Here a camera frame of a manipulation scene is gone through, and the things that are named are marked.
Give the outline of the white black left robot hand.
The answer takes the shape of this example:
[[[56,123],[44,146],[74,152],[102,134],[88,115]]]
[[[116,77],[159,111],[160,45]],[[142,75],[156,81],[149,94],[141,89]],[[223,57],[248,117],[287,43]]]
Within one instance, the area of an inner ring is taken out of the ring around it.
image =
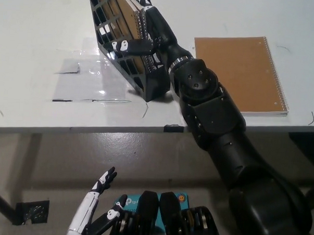
[[[111,209],[92,221],[99,197],[105,190],[110,188],[111,182],[116,176],[115,167],[111,167],[96,181],[78,207],[66,235],[102,235],[116,223],[128,198],[125,194]]]

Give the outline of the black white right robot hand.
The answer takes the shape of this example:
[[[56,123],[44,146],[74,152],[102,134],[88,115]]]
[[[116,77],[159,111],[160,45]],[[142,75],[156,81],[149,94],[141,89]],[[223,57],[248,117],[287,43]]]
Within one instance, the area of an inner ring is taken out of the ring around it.
[[[141,15],[145,16],[146,37],[114,41],[107,45],[109,49],[130,56],[147,56],[157,53],[166,67],[190,61],[193,58],[188,50],[178,44],[171,27],[150,0],[132,1],[135,5],[141,6]]]

